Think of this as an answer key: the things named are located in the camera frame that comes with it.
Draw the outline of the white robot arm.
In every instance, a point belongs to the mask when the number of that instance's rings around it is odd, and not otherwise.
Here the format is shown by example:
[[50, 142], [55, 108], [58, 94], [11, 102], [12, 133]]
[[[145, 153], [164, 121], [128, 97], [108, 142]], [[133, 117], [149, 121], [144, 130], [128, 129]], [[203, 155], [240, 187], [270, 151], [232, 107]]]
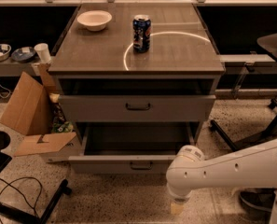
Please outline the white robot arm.
[[[167, 173], [173, 199], [186, 202], [194, 189], [240, 187], [277, 190], [277, 139], [206, 160], [197, 147], [184, 146]], [[270, 224], [277, 224], [277, 192]]]

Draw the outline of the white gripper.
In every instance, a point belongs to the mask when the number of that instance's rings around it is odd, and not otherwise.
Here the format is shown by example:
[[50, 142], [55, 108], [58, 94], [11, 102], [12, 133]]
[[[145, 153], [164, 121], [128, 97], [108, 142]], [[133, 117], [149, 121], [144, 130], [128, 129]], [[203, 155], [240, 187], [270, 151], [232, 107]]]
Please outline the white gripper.
[[191, 197], [190, 189], [175, 189], [170, 184], [167, 185], [168, 193], [173, 200], [170, 203], [170, 213], [174, 216], [180, 215], [184, 210], [184, 203], [187, 203]]

